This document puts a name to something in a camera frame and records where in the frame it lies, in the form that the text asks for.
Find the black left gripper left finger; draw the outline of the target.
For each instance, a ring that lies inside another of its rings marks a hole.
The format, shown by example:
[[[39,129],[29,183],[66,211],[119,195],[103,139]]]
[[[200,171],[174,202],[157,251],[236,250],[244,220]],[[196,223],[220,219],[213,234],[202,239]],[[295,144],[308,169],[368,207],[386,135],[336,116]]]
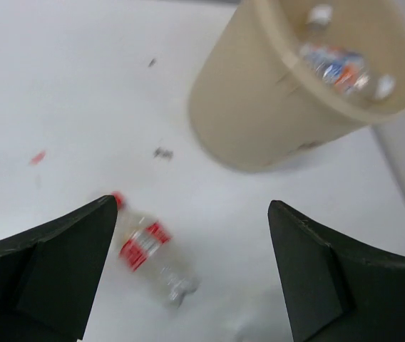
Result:
[[[79,341],[118,215],[112,195],[0,240],[0,341]]]

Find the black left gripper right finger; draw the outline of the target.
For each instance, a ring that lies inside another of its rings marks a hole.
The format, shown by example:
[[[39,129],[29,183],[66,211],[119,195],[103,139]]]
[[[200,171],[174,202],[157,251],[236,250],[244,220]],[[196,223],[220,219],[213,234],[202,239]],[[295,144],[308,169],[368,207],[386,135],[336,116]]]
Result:
[[[268,221],[295,341],[405,341],[405,256],[282,201],[270,203]]]

